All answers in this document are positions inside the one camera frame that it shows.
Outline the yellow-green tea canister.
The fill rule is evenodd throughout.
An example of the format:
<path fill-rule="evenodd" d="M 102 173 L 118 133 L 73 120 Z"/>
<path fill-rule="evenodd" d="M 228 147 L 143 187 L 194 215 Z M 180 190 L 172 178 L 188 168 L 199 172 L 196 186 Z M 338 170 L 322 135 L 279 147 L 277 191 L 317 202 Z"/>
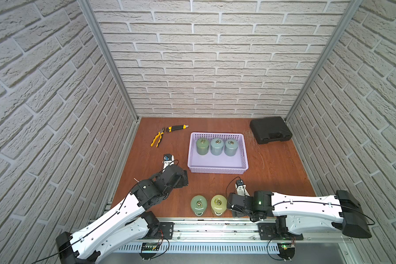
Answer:
<path fill-rule="evenodd" d="M 227 199 L 223 195 L 215 195 L 211 199 L 211 210 L 216 216 L 221 216 L 227 210 Z"/>

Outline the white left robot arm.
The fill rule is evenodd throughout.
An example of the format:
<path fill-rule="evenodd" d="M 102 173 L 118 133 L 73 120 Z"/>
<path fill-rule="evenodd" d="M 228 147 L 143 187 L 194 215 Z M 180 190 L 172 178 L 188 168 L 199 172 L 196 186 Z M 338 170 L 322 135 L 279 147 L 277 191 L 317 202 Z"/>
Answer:
<path fill-rule="evenodd" d="M 121 246 L 158 234 L 160 223 L 150 209 L 166 200 L 173 189 L 187 185 L 187 171 L 173 163 L 137 182 L 121 202 L 96 221 L 57 237 L 60 263 L 98 264 Z"/>

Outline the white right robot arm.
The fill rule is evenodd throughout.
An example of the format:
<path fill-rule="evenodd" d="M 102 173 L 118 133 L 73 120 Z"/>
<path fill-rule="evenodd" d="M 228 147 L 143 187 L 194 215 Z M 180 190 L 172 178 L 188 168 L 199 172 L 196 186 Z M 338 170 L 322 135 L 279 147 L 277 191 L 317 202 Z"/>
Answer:
<path fill-rule="evenodd" d="M 306 232 L 339 230 L 343 235 L 368 239 L 375 222 L 363 212 L 361 203 L 348 191 L 334 195 L 293 196 L 271 191 L 248 195 L 238 187 L 230 193 L 227 208 L 252 222 L 276 218 L 274 232 L 280 237 L 299 236 Z"/>

